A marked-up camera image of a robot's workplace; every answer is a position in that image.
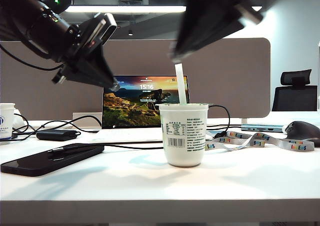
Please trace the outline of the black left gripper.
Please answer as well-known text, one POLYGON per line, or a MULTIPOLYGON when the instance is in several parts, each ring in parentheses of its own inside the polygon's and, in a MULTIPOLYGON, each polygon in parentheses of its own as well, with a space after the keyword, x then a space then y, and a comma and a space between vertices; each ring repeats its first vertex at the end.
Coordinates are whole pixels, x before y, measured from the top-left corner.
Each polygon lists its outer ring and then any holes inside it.
POLYGON ((120 85, 103 54, 106 41, 106 18, 92 18, 83 22, 79 26, 79 37, 63 56, 63 64, 52 81, 58 84, 68 80, 119 90, 120 85))

